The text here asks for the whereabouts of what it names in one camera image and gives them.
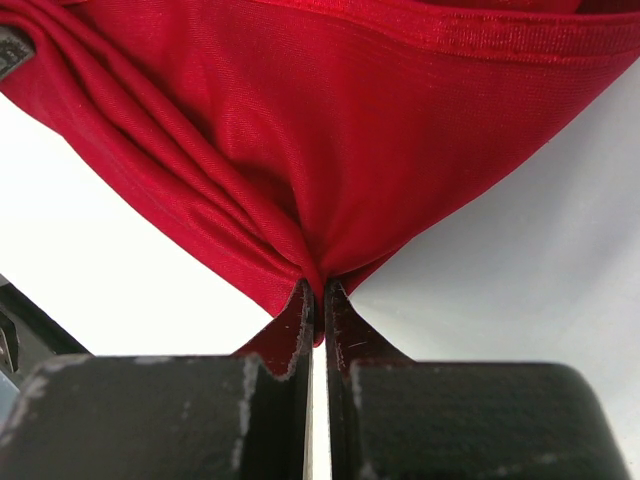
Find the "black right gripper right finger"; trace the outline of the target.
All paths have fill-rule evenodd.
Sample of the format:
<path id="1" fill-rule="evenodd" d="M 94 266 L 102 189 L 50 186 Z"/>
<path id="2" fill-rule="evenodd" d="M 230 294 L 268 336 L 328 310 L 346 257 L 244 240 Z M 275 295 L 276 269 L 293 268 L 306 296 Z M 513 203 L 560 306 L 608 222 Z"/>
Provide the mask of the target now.
<path id="1" fill-rule="evenodd" d="M 338 281 L 324 291 L 336 479 L 625 479 L 585 378 L 557 363 L 425 362 L 392 345 Z"/>

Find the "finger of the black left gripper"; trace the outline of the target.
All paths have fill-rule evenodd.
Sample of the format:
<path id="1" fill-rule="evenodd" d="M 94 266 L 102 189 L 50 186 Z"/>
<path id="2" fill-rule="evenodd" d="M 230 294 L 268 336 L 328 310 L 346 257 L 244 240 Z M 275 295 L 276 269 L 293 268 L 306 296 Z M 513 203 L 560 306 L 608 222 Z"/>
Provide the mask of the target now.
<path id="1" fill-rule="evenodd" d="M 36 56 L 31 37 L 11 25 L 0 26 L 0 79 L 4 80 Z"/>

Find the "red cloth napkin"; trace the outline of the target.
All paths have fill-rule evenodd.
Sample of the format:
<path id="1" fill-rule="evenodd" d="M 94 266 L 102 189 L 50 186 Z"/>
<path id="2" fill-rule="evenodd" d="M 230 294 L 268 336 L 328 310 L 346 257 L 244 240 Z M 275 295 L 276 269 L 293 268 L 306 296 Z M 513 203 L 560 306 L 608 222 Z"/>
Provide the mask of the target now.
<path id="1" fill-rule="evenodd" d="M 1 83 L 137 212 L 278 313 L 359 285 L 639 56 L 635 1 L 5 1 Z"/>

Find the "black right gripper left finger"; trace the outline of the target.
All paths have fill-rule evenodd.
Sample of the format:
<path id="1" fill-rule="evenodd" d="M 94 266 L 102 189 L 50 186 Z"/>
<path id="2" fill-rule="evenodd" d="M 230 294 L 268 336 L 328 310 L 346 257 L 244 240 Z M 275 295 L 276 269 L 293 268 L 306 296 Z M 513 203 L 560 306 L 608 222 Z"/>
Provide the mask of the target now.
<path id="1" fill-rule="evenodd" d="M 2 427 L 2 477 L 306 478 L 314 317 L 300 281 L 230 355 L 40 363 Z"/>

